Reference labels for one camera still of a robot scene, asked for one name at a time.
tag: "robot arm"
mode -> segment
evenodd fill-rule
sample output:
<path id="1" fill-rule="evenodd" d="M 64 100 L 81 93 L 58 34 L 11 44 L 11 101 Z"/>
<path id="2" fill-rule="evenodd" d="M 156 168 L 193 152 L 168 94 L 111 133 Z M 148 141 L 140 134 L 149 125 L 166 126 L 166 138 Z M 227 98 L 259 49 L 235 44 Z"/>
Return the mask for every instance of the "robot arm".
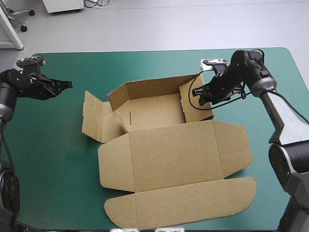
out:
<path id="1" fill-rule="evenodd" d="M 0 119 L 4 123 L 12 119 L 18 97 L 46 100 L 72 88 L 71 81 L 50 79 L 41 73 L 40 66 L 45 65 L 42 56 L 20 59 L 16 64 L 22 72 L 10 69 L 0 73 Z"/>
<path id="2" fill-rule="evenodd" d="M 230 100 L 247 85 L 259 97 L 275 127 L 269 140 L 270 163 L 283 190 L 291 195 L 278 232 L 309 231 L 309 125 L 295 114 L 286 99 L 276 92 L 277 83 L 264 65 L 264 52 L 236 51 L 229 66 L 222 59 L 203 60 L 204 71 L 215 71 L 213 79 L 194 88 L 199 104 Z"/>
<path id="3" fill-rule="evenodd" d="M 0 73 L 0 151 L 3 143 L 10 160 L 8 164 L 0 159 L 0 231 L 39 232 L 16 223 L 20 208 L 19 182 L 3 130 L 13 117 L 18 97 L 46 100 L 72 88 L 72 82 L 49 79 L 42 74 L 40 66 L 45 64 L 42 56 L 21 59 L 16 64 L 22 68 L 21 72 L 11 69 Z"/>

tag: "chair wheel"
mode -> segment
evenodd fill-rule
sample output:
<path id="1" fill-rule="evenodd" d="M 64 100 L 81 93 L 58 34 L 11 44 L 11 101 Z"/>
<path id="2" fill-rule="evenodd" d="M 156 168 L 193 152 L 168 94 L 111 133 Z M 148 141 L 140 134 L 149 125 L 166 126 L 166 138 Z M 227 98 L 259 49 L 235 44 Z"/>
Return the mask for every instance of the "chair wheel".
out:
<path id="1" fill-rule="evenodd" d="M 31 11 L 29 11 L 28 13 L 29 13 L 30 16 L 34 16 L 34 15 L 35 15 L 34 10 L 31 10 Z"/>
<path id="2" fill-rule="evenodd" d="M 27 28 L 26 26 L 21 26 L 21 27 L 20 27 L 20 30 L 21 30 L 22 32 L 26 32 L 26 31 L 28 30 L 28 28 Z"/>

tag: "cardboard flap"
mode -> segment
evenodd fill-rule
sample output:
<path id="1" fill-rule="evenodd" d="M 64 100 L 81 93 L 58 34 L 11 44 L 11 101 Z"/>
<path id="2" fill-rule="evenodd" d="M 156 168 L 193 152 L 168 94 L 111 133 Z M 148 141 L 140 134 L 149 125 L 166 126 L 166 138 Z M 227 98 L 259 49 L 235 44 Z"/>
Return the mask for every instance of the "cardboard flap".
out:
<path id="1" fill-rule="evenodd" d="M 104 209 L 120 228 L 145 230 L 237 214 L 255 193 L 251 177 L 215 180 L 109 199 Z"/>
<path id="2" fill-rule="evenodd" d="M 213 122 L 223 176 L 227 177 L 253 162 L 247 131 L 238 124 Z"/>
<path id="3" fill-rule="evenodd" d="M 186 75 L 125 82 L 108 94 L 112 110 L 118 109 L 132 99 L 177 94 L 179 93 L 179 86 L 192 80 L 195 76 Z"/>
<path id="4" fill-rule="evenodd" d="M 129 134 L 125 134 L 98 149 L 101 184 L 110 189 L 134 192 Z"/>
<path id="5" fill-rule="evenodd" d="M 126 133 L 117 112 L 109 102 L 101 102 L 90 92 L 85 92 L 82 132 L 89 137 L 106 143 Z"/>
<path id="6" fill-rule="evenodd" d="M 83 116 L 82 132 L 99 142 L 103 142 L 103 104 L 88 91 L 85 92 Z"/>
<path id="7" fill-rule="evenodd" d="M 190 105 L 190 102 L 189 102 L 189 99 L 188 99 L 188 92 L 189 92 L 189 88 L 190 88 L 190 85 L 191 85 L 192 82 L 193 82 L 193 80 L 189 81 L 188 83 L 186 83 L 182 86 L 179 86 L 180 95 L 181 95 L 181 98 L 182 98 L 183 112 L 184 112 L 184 115 L 185 115 L 186 122 L 197 122 L 197 121 L 201 121 L 201 120 L 204 120 L 204 119 L 213 119 L 212 110 L 197 110 Z M 198 103 L 199 97 L 193 97 L 193 95 L 192 95 L 192 90 L 194 88 L 201 87 L 203 85 L 204 85 L 203 77 L 201 75 L 199 75 L 197 77 L 197 79 L 195 80 L 195 82 L 193 83 L 192 87 L 191 87 L 190 100 L 191 100 L 192 104 L 196 107 L 211 108 L 210 103 L 207 103 L 203 106 L 199 106 L 199 103 Z"/>
<path id="8" fill-rule="evenodd" d="M 137 228 L 134 194 L 108 199 L 105 205 L 114 224 L 122 225 L 122 228 Z"/>
<path id="9" fill-rule="evenodd" d="M 227 137 L 234 140 L 230 143 Z M 252 162 L 243 127 L 213 120 L 132 131 L 121 138 L 98 151 L 99 166 L 106 170 L 101 179 L 111 181 L 108 188 L 123 189 L 118 181 L 123 174 L 119 177 L 114 169 L 124 165 L 134 173 L 129 176 L 134 179 L 132 189 L 141 192 L 223 179 Z"/>

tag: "cardboard box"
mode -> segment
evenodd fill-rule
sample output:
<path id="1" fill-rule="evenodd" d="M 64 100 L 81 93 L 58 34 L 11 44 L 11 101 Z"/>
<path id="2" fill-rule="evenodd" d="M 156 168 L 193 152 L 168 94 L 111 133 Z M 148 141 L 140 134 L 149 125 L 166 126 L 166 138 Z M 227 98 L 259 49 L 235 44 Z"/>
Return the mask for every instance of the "cardboard box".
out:
<path id="1" fill-rule="evenodd" d="M 253 178 L 224 180 L 252 163 L 241 125 L 207 120 L 131 131 L 101 145 L 98 156 L 104 187 L 135 192 L 104 205 L 121 228 L 233 215 L 256 193 Z"/>
<path id="2" fill-rule="evenodd" d="M 108 102 L 101 102 L 86 91 L 82 132 L 106 143 L 128 131 L 212 119 L 211 110 L 198 111 L 189 105 L 189 85 L 196 76 L 126 82 L 108 94 Z M 200 75 L 193 87 L 203 84 Z M 190 94 L 193 104 L 198 105 L 198 98 Z"/>
<path id="3" fill-rule="evenodd" d="M 252 203 L 253 178 L 224 179 L 252 163 L 246 130 L 190 106 L 195 77 L 126 82 L 109 102 L 86 92 L 82 131 L 105 143 L 98 150 L 101 184 L 134 192 L 105 203 L 117 226 L 143 230 L 224 217 Z M 193 87 L 203 84 L 199 76 Z"/>

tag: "office chair base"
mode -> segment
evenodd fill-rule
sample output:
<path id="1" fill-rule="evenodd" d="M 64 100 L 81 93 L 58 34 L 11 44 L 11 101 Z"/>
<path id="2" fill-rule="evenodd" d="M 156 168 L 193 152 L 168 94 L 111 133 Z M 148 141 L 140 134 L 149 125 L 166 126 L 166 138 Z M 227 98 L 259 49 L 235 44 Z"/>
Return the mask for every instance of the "office chair base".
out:
<path id="1" fill-rule="evenodd" d="M 19 19 L 15 18 L 17 15 L 22 14 L 22 13 L 28 13 L 30 16 L 35 15 L 34 10 L 23 10 L 23 11 L 17 11 L 14 12 L 13 10 L 11 10 L 10 8 L 6 9 L 6 16 L 9 20 L 14 21 L 18 24 L 21 25 L 20 30 L 22 32 L 26 32 L 28 30 L 26 24 L 23 21 L 20 21 Z"/>

